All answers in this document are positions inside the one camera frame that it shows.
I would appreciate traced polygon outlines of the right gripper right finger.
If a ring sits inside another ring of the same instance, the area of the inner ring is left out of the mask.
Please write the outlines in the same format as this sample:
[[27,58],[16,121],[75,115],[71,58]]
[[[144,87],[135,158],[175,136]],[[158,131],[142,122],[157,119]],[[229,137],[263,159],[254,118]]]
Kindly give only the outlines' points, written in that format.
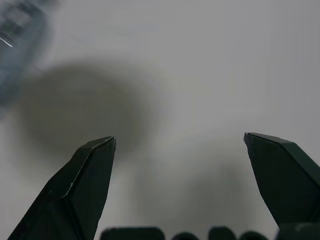
[[254,132],[243,141],[276,224],[320,223],[320,166],[292,141]]

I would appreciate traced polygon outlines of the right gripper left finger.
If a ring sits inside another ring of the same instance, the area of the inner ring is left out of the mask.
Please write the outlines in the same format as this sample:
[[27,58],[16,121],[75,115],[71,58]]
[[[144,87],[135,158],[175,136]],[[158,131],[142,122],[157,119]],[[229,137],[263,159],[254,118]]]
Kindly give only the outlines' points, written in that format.
[[116,139],[76,150],[45,184],[7,240],[93,240],[107,200]]

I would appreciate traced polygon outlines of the round motor housing copper windings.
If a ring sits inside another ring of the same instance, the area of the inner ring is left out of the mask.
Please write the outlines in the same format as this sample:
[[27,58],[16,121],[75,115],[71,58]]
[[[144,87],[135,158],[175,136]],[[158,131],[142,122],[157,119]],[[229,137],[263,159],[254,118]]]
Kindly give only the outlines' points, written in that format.
[[0,119],[23,85],[23,75],[42,47],[46,11],[58,0],[0,0]]

